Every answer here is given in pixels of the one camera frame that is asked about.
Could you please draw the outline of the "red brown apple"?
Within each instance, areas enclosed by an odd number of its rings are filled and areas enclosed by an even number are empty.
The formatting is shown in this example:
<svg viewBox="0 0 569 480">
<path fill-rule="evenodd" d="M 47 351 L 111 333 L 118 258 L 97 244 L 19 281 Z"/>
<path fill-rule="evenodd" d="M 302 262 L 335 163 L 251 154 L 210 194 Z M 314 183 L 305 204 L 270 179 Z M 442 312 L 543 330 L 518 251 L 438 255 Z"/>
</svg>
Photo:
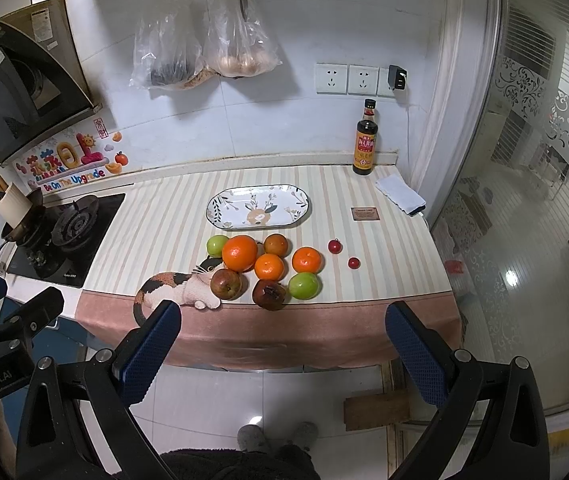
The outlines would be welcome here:
<svg viewBox="0 0 569 480">
<path fill-rule="evenodd" d="M 229 269 L 219 269 L 211 278 L 211 291 L 219 299 L 231 301 L 237 299 L 243 292 L 243 278 Z"/>
</svg>

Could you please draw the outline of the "smaller cherry tomato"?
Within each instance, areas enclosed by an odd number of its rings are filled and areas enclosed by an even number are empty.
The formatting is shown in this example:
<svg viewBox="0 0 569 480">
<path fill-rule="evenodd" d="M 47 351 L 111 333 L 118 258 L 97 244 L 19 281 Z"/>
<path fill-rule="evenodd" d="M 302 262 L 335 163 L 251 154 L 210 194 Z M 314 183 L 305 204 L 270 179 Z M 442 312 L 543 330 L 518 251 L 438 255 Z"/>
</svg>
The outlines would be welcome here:
<svg viewBox="0 0 569 480">
<path fill-rule="evenodd" d="M 348 259 L 348 266 L 351 270 L 359 269 L 361 266 L 360 260 L 356 257 L 351 257 Z"/>
</svg>

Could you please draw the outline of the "green apple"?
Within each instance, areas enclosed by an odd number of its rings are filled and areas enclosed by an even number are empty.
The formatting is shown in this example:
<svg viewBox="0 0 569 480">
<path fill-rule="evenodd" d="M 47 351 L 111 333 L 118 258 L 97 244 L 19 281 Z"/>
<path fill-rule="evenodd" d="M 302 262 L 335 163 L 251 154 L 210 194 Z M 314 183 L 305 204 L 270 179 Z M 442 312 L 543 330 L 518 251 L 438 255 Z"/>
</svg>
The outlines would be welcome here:
<svg viewBox="0 0 569 480">
<path fill-rule="evenodd" d="M 206 242 L 207 254 L 212 258 L 220 258 L 229 237 L 226 235 L 211 236 Z"/>
<path fill-rule="evenodd" d="M 316 297 L 321 289 L 321 283 L 316 274 L 310 272 L 296 273 L 287 284 L 290 295 L 299 300 L 309 300 Z"/>
</svg>

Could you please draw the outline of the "larger cherry tomato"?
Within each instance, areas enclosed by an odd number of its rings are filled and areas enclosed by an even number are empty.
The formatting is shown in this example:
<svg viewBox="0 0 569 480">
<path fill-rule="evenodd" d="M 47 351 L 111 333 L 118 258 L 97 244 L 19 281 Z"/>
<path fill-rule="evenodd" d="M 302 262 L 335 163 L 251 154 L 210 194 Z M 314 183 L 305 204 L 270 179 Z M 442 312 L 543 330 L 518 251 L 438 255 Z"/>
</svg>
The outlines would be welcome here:
<svg viewBox="0 0 569 480">
<path fill-rule="evenodd" d="M 329 249 L 331 254 L 337 255 L 342 252 L 343 245 L 337 238 L 335 238 L 334 240 L 330 240 L 329 244 L 327 244 L 327 249 Z"/>
</svg>

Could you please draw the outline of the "dark bruised apple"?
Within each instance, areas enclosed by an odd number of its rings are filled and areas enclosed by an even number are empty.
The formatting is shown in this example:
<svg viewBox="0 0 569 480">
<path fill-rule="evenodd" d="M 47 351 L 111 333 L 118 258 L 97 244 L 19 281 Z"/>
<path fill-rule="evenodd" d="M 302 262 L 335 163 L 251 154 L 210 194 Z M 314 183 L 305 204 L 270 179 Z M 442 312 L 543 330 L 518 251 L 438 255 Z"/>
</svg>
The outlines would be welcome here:
<svg viewBox="0 0 569 480">
<path fill-rule="evenodd" d="M 259 280 L 252 292 L 254 304 L 268 311 L 278 311 L 285 307 L 287 289 L 277 281 Z"/>
</svg>

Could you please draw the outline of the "large orange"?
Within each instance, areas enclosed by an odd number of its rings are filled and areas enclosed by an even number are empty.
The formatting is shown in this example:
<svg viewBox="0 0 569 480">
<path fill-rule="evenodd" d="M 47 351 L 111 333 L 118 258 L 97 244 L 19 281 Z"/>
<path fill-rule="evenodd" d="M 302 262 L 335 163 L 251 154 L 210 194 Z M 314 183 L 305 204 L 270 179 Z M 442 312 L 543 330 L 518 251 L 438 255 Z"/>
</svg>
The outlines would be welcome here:
<svg viewBox="0 0 569 480">
<path fill-rule="evenodd" d="M 231 237 L 222 247 L 222 261 L 234 272 L 244 273 L 251 270 L 257 257 L 257 243 L 249 235 Z"/>
</svg>

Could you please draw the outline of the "bright tangerine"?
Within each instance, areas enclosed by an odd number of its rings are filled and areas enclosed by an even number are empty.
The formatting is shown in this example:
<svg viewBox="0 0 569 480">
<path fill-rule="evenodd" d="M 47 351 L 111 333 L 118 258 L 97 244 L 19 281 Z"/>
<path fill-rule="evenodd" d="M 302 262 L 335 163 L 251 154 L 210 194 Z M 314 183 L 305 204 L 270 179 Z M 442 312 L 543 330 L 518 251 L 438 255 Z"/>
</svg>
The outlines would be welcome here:
<svg viewBox="0 0 569 480">
<path fill-rule="evenodd" d="M 263 254 L 254 263 L 254 272 L 260 280 L 280 281 L 286 274 L 286 265 L 276 255 Z"/>
</svg>

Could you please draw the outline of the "dark orange tangerine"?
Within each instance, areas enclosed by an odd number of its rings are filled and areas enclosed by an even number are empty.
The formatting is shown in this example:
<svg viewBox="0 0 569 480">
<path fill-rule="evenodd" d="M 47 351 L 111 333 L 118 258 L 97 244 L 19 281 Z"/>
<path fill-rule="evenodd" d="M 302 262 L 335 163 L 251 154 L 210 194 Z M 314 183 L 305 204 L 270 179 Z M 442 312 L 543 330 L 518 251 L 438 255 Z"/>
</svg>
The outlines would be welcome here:
<svg viewBox="0 0 569 480">
<path fill-rule="evenodd" d="M 290 252 L 289 240 L 282 234 L 270 234 L 264 240 L 264 251 L 284 258 Z"/>
</svg>

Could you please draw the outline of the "grey slipper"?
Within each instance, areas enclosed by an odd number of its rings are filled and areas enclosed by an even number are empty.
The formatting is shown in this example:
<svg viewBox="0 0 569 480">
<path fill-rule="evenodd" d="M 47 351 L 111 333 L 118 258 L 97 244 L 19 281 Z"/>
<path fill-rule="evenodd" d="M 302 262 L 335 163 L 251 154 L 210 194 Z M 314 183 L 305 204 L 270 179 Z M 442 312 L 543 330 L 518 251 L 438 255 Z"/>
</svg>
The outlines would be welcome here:
<svg viewBox="0 0 569 480">
<path fill-rule="evenodd" d="M 313 422 L 301 422 L 287 439 L 288 445 L 295 445 L 306 453 L 309 453 L 319 437 L 319 429 Z"/>
<path fill-rule="evenodd" d="M 257 425 L 245 425 L 237 433 L 238 447 L 244 453 L 271 454 L 271 446 L 263 429 Z"/>
</svg>

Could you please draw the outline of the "grey slipper right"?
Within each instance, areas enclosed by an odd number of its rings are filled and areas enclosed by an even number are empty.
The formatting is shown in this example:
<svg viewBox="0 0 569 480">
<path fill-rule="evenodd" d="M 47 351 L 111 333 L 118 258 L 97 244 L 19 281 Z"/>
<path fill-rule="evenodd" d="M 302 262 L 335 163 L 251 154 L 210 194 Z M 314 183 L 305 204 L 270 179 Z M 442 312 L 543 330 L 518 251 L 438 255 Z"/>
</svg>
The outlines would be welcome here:
<svg viewBox="0 0 569 480">
<path fill-rule="evenodd" d="M 287 439 L 288 445 L 295 445 L 306 453 L 309 453 L 319 437 L 319 429 L 313 422 L 301 422 Z"/>
</svg>

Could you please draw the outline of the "glass sliding door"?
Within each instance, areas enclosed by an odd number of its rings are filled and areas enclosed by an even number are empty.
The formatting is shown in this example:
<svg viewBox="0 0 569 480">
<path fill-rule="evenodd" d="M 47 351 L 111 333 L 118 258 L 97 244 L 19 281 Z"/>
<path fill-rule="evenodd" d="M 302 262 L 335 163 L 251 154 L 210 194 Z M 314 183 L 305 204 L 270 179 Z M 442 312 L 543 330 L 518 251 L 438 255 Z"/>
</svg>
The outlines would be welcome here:
<svg viewBox="0 0 569 480">
<path fill-rule="evenodd" d="M 569 410 L 569 0 L 501 0 L 484 109 L 433 234 L 475 356 Z"/>
</svg>

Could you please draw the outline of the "striped table mat with cat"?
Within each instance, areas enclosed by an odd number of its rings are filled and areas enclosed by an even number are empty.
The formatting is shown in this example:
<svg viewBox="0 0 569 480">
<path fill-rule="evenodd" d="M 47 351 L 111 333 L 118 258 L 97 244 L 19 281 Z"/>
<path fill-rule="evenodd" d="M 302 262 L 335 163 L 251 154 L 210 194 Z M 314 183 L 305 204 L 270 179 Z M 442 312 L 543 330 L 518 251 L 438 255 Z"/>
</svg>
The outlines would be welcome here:
<svg viewBox="0 0 569 480">
<path fill-rule="evenodd" d="M 92 261 L 74 320 L 117 344 L 164 301 L 177 365 L 273 370 L 394 359 L 389 304 L 447 344 L 461 315 L 421 214 L 343 166 L 218 170 L 136 183 Z"/>
</svg>

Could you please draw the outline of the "plastic bag with dark contents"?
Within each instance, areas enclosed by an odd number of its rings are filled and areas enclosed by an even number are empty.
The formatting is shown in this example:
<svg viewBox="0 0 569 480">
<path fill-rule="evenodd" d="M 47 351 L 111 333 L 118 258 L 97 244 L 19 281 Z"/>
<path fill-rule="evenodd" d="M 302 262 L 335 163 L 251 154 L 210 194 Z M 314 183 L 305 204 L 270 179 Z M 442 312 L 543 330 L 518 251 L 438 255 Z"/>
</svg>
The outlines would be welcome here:
<svg viewBox="0 0 569 480">
<path fill-rule="evenodd" d="M 193 23 L 191 0 L 147 0 L 134 38 L 129 84 L 187 90 L 213 76 Z"/>
</svg>

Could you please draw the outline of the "white wall socket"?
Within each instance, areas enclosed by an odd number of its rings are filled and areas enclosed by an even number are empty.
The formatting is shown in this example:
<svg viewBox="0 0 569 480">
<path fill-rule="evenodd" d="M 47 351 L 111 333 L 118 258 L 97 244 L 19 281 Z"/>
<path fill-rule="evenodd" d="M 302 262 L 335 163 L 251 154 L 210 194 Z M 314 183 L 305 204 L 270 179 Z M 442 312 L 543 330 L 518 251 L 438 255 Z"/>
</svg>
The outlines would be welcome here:
<svg viewBox="0 0 569 480">
<path fill-rule="evenodd" d="M 315 84 L 318 94 L 346 94 L 348 66 L 317 63 L 315 65 Z"/>
<path fill-rule="evenodd" d="M 377 67 L 348 66 L 347 93 L 354 96 L 376 96 L 379 73 Z"/>
</svg>

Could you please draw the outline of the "white wall socket left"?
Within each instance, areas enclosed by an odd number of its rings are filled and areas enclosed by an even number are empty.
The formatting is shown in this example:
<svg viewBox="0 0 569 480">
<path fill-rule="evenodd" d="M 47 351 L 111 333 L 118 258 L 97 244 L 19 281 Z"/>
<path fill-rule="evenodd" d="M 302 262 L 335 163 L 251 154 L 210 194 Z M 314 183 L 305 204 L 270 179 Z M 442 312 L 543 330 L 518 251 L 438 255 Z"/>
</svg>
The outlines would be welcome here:
<svg viewBox="0 0 569 480">
<path fill-rule="evenodd" d="M 348 66 L 317 63 L 315 65 L 315 84 L 318 94 L 346 94 Z"/>
</svg>

